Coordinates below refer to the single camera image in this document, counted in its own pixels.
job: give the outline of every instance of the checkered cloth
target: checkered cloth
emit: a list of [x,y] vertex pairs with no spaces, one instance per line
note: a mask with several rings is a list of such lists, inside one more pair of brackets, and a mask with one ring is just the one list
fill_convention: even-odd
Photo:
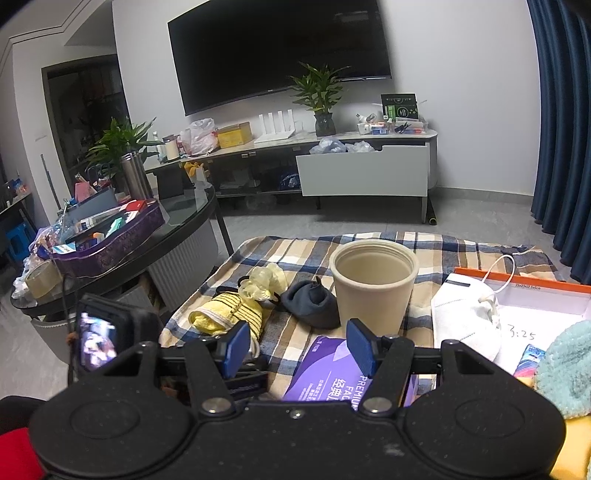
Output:
[[[330,254],[339,245],[362,238],[389,239],[417,254],[420,268],[400,334],[412,339],[418,346],[433,346],[431,299],[454,267],[488,270],[501,255],[510,254],[517,265],[516,274],[562,280],[548,256],[532,245],[478,244],[452,236],[416,232],[357,233],[307,239],[257,237],[244,242],[232,258],[175,312],[160,336],[160,344],[182,345],[194,339],[198,331],[189,323],[189,314],[209,301],[217,287],[236,287],[238,279],[248,275],[252,267],[275,262],[285,271],[288,283],[318,275],[322,284],[333,291]],[[505,260],[505,263],[497,263],[493,271],[507,273],[511,269],[511,262]],[[281,398],[308,346],[318,335],[340,336],[340,331],[313,329],[299,323],[281,308],[274,309],[270,303],[265,303],[264,307],[266,323],[261,353],[269,362],[269,392]]]

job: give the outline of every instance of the tv stand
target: tv stand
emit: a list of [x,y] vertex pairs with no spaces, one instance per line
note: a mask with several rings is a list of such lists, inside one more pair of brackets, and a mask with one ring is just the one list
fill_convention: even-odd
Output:
[[[421,220],[437,224],[428,198],[428,190],[437,183],[436,131],[336,136],[345,144],[366,141],[376,151],[310,155],[320,138],[313,132],[298,132],[286,140],[224,148],[199,160],[207,163],[218,198],[293,193],[316,197],[320,209],[322,196],[414,196],[421,199]],[[146,165],[146,171],[155,173],[163,167]],[[280,187],[289,172],[299,174],[301,189]]]

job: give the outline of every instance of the white face mask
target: white face mask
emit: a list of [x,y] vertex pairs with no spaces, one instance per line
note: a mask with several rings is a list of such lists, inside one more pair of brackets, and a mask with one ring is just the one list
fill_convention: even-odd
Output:
[[[484,282],[497,262],[510,258],[513,272],[498,290]],[[501,324],[496,293],[503,290],[515,275],[515,261],[510,255],[499,257],[484,278],[464,277],[463,281],[447,281],[431,301],[435,348],[443,340],[459,340],[493,361],[501,349]]]

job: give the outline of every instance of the green plant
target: green plant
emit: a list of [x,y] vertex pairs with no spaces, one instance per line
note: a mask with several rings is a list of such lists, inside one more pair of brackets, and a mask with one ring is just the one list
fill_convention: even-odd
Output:
[[314,113],[329,113],[341,99],[343,90],[337,74],[348,67],[331,70],[328,66],[317,69],[307,63],[300,62],[300,65],[308,72],[301,77],[290,76],[295,82],[293,89],[297,92],[294,103],[305,105]]
[[115,170],[121,170],[120,159],[126,153],[138,152],[144,161],[156,155],[158,152],[150,152],[147,148],[162,145],[161,141],[148,140],[148,131],[155,120],[154,118],[149,123],[131,125],[127,122],[120,124],[115,118],[112,119],[109,129],[105,130],[95,146],[88,150],[89,163],[109,165]]

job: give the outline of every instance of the black television screen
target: black television screen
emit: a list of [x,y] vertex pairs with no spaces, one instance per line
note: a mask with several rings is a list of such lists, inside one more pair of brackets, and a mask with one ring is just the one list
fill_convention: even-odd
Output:
[[209,0],[168,23],[185,113],[285,90],[299,61],[391,77],[376,0]]

